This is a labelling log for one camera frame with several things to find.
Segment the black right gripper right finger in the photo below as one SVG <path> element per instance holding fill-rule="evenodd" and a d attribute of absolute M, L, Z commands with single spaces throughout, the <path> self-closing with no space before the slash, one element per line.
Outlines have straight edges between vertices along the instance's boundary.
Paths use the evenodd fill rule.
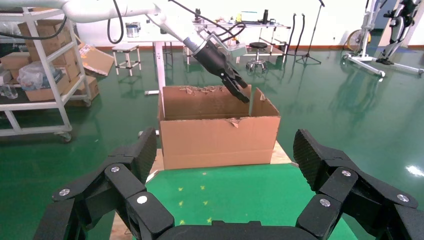
<path fill-rule="evenodd" d="M 297 218 L 297 228 L 326 240 L 345 214 L 377 240 L 423 239 L 424 213 L 417 200 L 363 172 L 342 150 L 324 146 L 299 129 L 293 156 L 315 192 Z"/>

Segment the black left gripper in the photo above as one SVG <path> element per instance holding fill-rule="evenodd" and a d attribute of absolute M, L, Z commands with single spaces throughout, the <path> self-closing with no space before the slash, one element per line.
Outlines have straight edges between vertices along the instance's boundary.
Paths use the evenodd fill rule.
<path fill-rule="evenodd" d="M 200 47 L 193 56 L 209 73 L 220 77 L 224 86 L 234 97 L 244 104 L 250 102 L 249 97 L 239 88 L 245 89 L 248 84 L 234 68 L 229 66 L 226 56 L 211 40 L 204 42 L 203 47 Z"/>

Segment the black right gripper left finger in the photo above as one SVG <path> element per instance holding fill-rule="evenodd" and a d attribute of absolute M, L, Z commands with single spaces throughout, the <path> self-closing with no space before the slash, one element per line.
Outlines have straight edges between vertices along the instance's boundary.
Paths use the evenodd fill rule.
<path fill-rule="evenodd" d="M 134 144 L 116 148 L 96 170 L 56 190 L 34 239 L 85 240 L 110 212 L 136 239 L 158 239 L 175 219 L 146 187 L 156 155 L 156 131 L 149 127 Z"/>

